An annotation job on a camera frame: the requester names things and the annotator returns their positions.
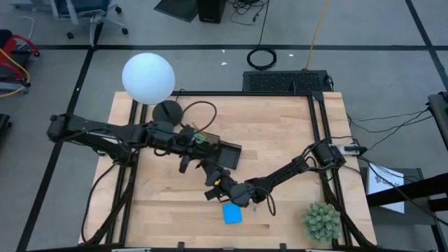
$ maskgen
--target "wooden tabletop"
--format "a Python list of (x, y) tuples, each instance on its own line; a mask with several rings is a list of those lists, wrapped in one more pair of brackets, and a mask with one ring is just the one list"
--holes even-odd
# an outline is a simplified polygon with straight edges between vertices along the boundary
[[(342, 95), (332, 92), (324, 97), (332, 136), (350, 135)], [(238, 168), (232, 170), (232, 178), (238, 182), (277, 170), (314, 143), (306, 97), (182, 96), (178, 102), (185, 108), (197, 100), (212, 102), (218, 109), (216, 120), (206, 131), (219, 135), (223, 141), (242, 145)], [(126, 125), (131, 104), (127, 93), (117, 92), (108, 122)], [(315, 107), (323, 136), (317, 102)], [(151, 120), (152, 109), (150, 106), (146, 121)], [(183, 123), (194, 122), (202, 127), (212, 115), (210, 106), (200, 104), (185, 113)], [(334, 140), (335, 144), (350, 142), (350, 139)], [(347, 166), (358, 169), (354, 157), (346, 160)], [(275, 217), (270, 215), (267, 203), (261, 202), (241, 209), (241, 223), (226, 225), (221, 204), (216, 199), (207, 201), (204, 196), (211, 189), (204, 185), (204, 171), (194, 169), (197, 163), (191, 162), (187, 172), (180, 174), (179, 162), (176, 155), (156, 157), (152, 149), (141, 151), (126, 246), (172, 248), (185, 242), (188, 248), (276, 249), (280, 243), (286, 243), (289, 249), (330, 248), (309, 241), (301, 222), (301, 215), (312, 202), (323, 202), (318, 174), (306, 172), (277, 186), (272, 192)], [(110, 165), (108, 157), (101, 157), (95, 180)], [(85, 228), (87, 237), (93, 235), (111, 210), (117, 174), (118, 168), (99, 183), (92, 196)], [(339, 176), (348, 215), (376, 244), (360, 175), (341, 168)], [(116, 230), (120, 229), (121, 220), (120, 216)]]

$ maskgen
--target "succulent plant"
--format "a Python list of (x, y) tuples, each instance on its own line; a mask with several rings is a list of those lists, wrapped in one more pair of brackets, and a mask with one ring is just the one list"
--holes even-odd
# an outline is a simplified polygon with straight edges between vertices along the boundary
[(312, 241), (320, 244), (331, 243), (332, 239), (339, 239), (340, 215), (330, 204), (319, 202), (310, 204), (302, 216), (302, 222), (306, 227), (305, 234)]

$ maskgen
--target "chair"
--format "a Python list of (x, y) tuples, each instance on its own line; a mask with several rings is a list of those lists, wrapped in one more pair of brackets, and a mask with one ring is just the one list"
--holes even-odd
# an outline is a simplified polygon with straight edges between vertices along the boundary
[[(109, 22), (122, 27), (121, 31), (124, 35), (128, 34), (126, 25), (113, 21), (106, 17), (106, 14), (115, 9), (115, 12), (121, 14), (122, 9), (117, 3), (109, 5), (110, 0), (56, 0), (53, 9), (56, 8), (59, 19), (71, 20), (75, 25), (78, 24), (78, 18), (90, 18), (90, 45), (94, 45), (95, 30), (97, 25), (103, 22)], [(74, 36), (67, 33), (69, 39)]]

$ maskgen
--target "floor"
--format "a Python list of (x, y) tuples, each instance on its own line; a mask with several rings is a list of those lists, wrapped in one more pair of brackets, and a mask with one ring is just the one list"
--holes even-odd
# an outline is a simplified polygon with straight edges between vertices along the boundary
[[(31, 59), (29, 94), (0, 99), (0, 113), (10, 114), (14, 126), (0, 145), (0, 244), (15, 251), (36, 192), (57, 153), (45, 135), (52, 114), (69, 110), (79, 116), (106, 121), (113, 93), (123, 90), (120, 73), (126, 61), (144, 51), (167, 59), (176, 74), (176, 90), (241, 90), (243, 71), (252, 70), (247, 53), (258, 42), (264, 14), (251, 26), (230, 21), (228, 4), (220, 24), (196, 17), (187, 23), (153, 10), (157, 0), (116, 0), (118, 17), (129, 35), (105, 24), (98, 50), (89, 50), (88, 24), (77, 27), (53, 20), (49, 13), (14, 9), (0, 3), (0, 29), (28, 36), (42, 56)], [(324, 0), (273, 1), (262, 44), (273, 45), (278, 62), (271, 70), (305, 66), (314, 28)], [(371, 118), (425, 108), (427, 96), (448, 88), (448, 16), (445, 0), (331, 1), (316, 40), (310, 69), (326, 69), (342, 92), (348, 113)], [(238, 17), (250, 22), (254, 12)], [(75, 39), (69, 40), (67, 32)], [(254, 55), (259, 64), (269, 55)], [(405, 119), (371, 121), (378, 130)], [(371, 146), (384, 134), (368, 134), (352, 127), (353, 135)], [(366, 155), (385, 167), (420, 167), (426, 177), (445, 173), (448, 155), (433, 120), (400, 129)], [(97, 156), (80, 146), (64, 144), (57, 159), (42, 210), (28, 249), (76, 245)], [(447, 220), (448, 214), (441, 218)], [(377, 240), (389, 249), (435, 249), (431, 229), (374, 223)]]

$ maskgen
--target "blue sponge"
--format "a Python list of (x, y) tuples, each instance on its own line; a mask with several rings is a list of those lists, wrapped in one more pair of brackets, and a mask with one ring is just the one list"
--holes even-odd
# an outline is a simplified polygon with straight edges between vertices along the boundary
[(224, 204), (223, 215), (225, 224), (240, 223), (243, 221), (241, 209), (235, 204)]

